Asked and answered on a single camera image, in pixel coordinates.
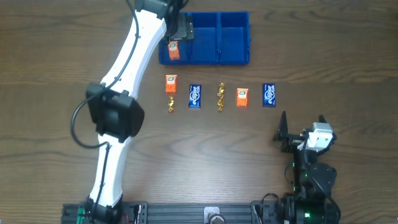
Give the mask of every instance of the orange box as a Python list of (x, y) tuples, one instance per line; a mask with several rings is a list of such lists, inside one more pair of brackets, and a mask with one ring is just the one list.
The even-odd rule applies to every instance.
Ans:
[(177, 75), (166, 75), (166, 93), (177, 93)]
[(171, 41), (168, 44), (168, 48), (169, 48), (170, 60), (178, 60), (178, 59), (180, 59), (180, 49), (178, 47), (178, 41)]
[(247, 108), (248, 96), (249, 96), (249, 89), (238, 88), (236, 90), (236, 106), (238, 108)]

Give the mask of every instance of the blue tray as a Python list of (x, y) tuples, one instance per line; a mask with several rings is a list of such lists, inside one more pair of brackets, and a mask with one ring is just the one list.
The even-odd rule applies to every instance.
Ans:
[(242, 65), (250, 61), (249, 12), (181, 12), (192, 16), (193, 40), (180, 40), (180, 59), (170, 60), (166, 41), (159, 43), (163, 65)]

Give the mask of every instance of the gold wrapped candy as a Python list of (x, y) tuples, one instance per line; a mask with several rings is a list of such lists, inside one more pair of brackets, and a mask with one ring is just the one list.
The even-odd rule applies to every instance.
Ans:
[(174, 97), (170, 96), (169, 103), (167, 104), (169, 106), (169, 113), (174, 112)]
[(224, 93), (225, 93), (225, 82), (220, 83), (218, 86), (217, 96), (220, 98), (217, 102), (218, 111), (222, 112), (224, 107)]

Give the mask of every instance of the wooden table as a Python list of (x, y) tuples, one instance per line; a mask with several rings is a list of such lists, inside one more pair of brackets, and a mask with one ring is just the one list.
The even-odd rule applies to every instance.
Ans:
[[(131, 146), (124, 199), (250, 202), (292, 192), (291, 154), (272, 135), (283, 110), (289, 131), (324, 114), (338, 140), (320, 157), (338, 171), (333, 198), (341, 223), (396, 222), (398, 216), (398, 4), (396, 0), (191, 0), (187, 11), (249, 11), (247, 66), (159, 64), (154, 52), (138, 101), (146, 120)], [(0, 3), (0, 219), (58, 223), (63, 203), (89, 194), (97, 150), (69, 132), (88, 82), (112, 66), (131, 24), (124, 1)], [(175, 113), (164, 76), (179, 75)], [(217, 87), (226, 84), (224, 112)], [(201, 83), (192, 111), (188, 85)], [(276, 83), (277, 107), (261, 105), (262, 83)], [(249, 88), (249, 108), (235, 89)], [(96, 142), (87, 108), (79, 136)]]

